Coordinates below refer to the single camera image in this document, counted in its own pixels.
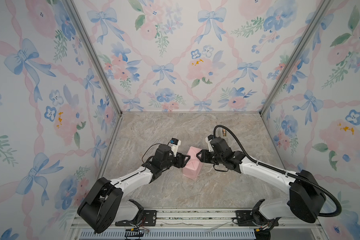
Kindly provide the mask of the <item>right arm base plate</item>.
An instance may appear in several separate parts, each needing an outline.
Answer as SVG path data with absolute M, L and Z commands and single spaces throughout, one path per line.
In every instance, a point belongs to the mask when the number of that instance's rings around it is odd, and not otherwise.
M 237 210 L 235 211 L 235 217 L 232 219 L 233 224 L 236 224 L 240 227 L 277 227 L 279 225 L 278 221 L 275 219 L 267 220 L 260 214 L 252 214 L 251 210 Z

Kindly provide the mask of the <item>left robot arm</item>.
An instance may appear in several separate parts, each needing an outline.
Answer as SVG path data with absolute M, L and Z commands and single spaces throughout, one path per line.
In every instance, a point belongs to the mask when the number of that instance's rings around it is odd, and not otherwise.
M 132 173 L 112 180 L 104 177 L 98 179 L 82 201 L 77 214 L 95 234 L 103 233 L 112 224 L 119 222 L 140 227 L 144 207 L 135 200 L 123 202 L 123 198 L 152 183 L 171 167 L 184 168 L 191 157 L 177 150 L 178 146 L 174 144 L 158 144 L 155 154 Z

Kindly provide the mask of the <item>purple wrapping paper sheet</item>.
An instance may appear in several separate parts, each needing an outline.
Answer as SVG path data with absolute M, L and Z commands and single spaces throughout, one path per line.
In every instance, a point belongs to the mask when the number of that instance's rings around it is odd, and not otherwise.
M 183 175 L 191 180 L 196 180 L 201 172 L 203 163 L 197 158 L 197 154 L 201 149 L 196 147 L 190 147 L 187 155 L 190 156 L 190 160 L 183 168 Z

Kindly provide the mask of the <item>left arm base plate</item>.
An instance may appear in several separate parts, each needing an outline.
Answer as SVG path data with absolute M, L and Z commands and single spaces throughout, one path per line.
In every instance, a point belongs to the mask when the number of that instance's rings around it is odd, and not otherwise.
M 131 221 L 115 222 L 116 227 L 155 227 L 157 222 L 156 210 L 143 210 Z

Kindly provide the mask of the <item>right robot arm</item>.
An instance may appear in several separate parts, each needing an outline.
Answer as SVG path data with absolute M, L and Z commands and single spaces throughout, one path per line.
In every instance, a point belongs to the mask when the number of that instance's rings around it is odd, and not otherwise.
M 229 171 L 260 179 L 288 195 L 286 198 L 259 200 L 242 223 L 264 226 L 282 217 L 297 217 L 306 223 L 315 223 L 326 201 L 322 190 L 317 189 L 313 175 L 307 171 L 288 172 L 251 159 L 242 151 L 232 151 L 220 138 L 207 137 L 208 149 L 197 153 L 202 163 L 223 165 Z

